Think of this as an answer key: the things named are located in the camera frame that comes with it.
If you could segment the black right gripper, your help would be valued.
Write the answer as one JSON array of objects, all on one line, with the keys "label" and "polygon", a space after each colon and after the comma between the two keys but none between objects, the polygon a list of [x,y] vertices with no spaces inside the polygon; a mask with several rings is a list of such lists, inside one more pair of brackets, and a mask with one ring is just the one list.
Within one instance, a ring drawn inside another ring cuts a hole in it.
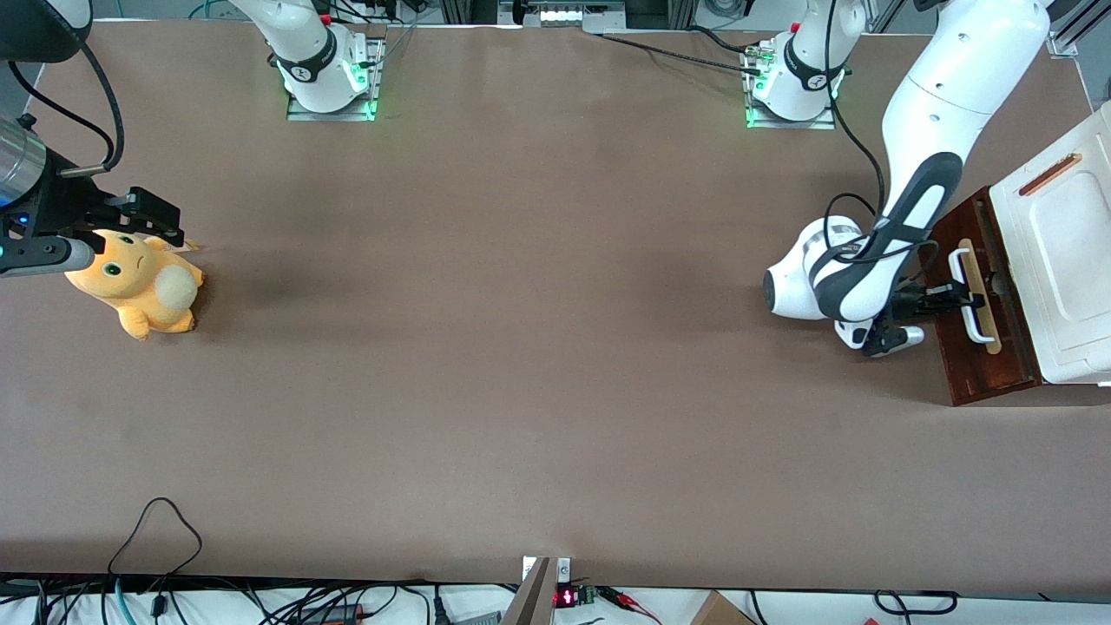
[{"label": "black right gripper", "polygon": [[131,233],[156,252],[186,252],[181,210],[141,187],[128,189],[128,224],[90,178],[58,174],[58,155],[3,154],[3,261],[92,261],[106,248],[96,230]]}]

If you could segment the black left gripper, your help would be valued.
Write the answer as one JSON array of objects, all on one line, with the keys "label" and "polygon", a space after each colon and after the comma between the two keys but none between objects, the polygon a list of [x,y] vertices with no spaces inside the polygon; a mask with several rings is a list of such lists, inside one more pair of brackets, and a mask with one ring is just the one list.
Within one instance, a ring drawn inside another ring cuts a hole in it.
[{"label": "black left gripper", "polygon": [[962,308],[975,310],[985,305],[985,298],[979,293],[933,293],[930,296],[922,285],[905,285],[891,295],[890,317],[892,323],[910,323],[934,317],[935,312],[955,312]]}]

